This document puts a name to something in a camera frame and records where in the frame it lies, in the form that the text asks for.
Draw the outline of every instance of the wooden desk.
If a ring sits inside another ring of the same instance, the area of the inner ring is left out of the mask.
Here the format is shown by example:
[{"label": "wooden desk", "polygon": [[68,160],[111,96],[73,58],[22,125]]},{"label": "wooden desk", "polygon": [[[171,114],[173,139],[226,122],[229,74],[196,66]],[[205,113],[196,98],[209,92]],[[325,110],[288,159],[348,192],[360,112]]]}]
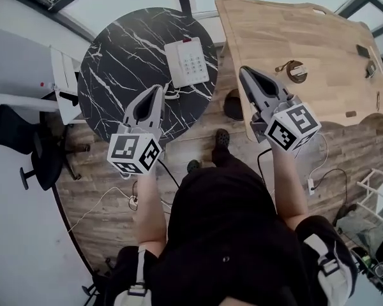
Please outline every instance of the wooden desk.
[{"label": "wooden desk", "polygon": [[[319,121],[350,126],[383,113],[383,63],[363,23],[310,3],[216,0],[216,6],[237,78],[241,66],[275,74],[275,67],[295,59],[308,69],[306,81],[295,84],[285,70],[277,78],[309,103]],[[366,47],[377,65],[373,78],[365,78],[368,60],[357,54],[356,44]],[[247,136],[256,140],[250,127],[254,109],[237,81]]]}]

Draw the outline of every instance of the laminate flooring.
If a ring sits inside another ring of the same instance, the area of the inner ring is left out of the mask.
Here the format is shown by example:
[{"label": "laminate flooring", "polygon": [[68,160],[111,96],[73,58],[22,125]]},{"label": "laminate flooring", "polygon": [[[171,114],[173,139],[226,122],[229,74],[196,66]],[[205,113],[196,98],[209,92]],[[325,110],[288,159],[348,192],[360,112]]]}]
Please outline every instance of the laminate flooring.
[{"label": "laminate flooring", "polygon": [[[236,77],[229,53],[219,66],[218,82],[213,98],[201,118],[183,135],[167,144],[164,162],[178,182],[186,175],[186,165],[198,159],[204,166],[213,166],[211,150],[213,136],[218,128],[225,128],[231,135],[230,151],[259,173],[257,155],[267,146],[247,139],[244,123],[227,118],[222,111],[225,96],[237,88]],[[324,123],[320,131],[329,144],[329,157],[323,167],[316,170],[312,178],[317,183],[327,171],[341,168],[348,176],[348,203],[360,200],[365,195],[356,181],[365,177],[371,168],[383,170],[383,116],[371,115],[362,123],[342,127]],[[86,124],[70,128],[67,144],[70,147],[90,144],[89,152],[69,156],[71,165],[82,178],[73,181],[63,169],[56,187],[66,216],[73,226],[87,211],[91,210],[100,197],[111,187],[118,187],[127,196],[132,195],[136,178],[123,180],[107,162],[108,144],[96,136]],[[317,135],[300,151],[296,161],[304,189],[312,169],[320,165],[327,152],[321,135]],[[264,179],[269,191],[274,188],[271,153],[260,159]],[[160,165],[157,166],[160,196],[169,202],[174,198],[176,185]],[[321,183],[315,194],[308,198],[311,214],[320,214],[333,220],[345,198],[345,176],[333,171]],[[73,233],[89,264],[94,269],[106,270],[105,258],[115,259],[119,250],[126,245],[136,244],[132,235],[135,212],[129,208],[127,197],[117,189],[107,193],[99,205],[74,227]]]}]

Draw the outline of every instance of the white telephone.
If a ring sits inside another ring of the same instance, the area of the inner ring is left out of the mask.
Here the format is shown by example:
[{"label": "white telephone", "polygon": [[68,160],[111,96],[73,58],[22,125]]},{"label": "white telephone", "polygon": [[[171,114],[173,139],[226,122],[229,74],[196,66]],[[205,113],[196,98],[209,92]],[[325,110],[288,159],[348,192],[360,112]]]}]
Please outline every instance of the white telephone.
[{"label": "white telephone", "polygon": [[166,44],[165,53],[175,89],[209,80],[199,38]]}]

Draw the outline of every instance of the marble tabletop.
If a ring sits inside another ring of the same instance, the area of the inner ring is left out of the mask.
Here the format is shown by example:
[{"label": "marble tabletop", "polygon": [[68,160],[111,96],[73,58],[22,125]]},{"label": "marble tabletop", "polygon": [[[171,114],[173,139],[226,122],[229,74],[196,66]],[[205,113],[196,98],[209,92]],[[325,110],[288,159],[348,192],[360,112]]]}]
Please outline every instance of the marble tabletop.
[{"label": "marble tabletop", "polygon": [[217,81],[216,50],[194,18],[168,8],[131,12],[109,24],[88,48],[81,64],[78,97],[89,127],[109,142],[129,103],[154,84],[174,91],[164,45],[199,37],[209,81],[182,87],[180,98],[165,100],[162,145],[177,138],[202,115]]}]

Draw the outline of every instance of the shoe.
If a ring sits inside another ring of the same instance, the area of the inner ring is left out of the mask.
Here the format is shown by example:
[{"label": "shoe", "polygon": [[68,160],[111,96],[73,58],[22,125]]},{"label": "shoe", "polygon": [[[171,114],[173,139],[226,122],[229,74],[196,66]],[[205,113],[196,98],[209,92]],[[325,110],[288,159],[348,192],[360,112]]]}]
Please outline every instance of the shoe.
[{"label": "shoe", "polygon": [[192,172],[193,170],[200,169],[202,166],[200,162],[197,160],[191,160],[189,164],[187,164],[187,173]]},{"label": "shoe", "polygon": [[226,149],[229,147],[230,134],[225,129],[217,129],[216,132],[216,147],[224,146]]}]

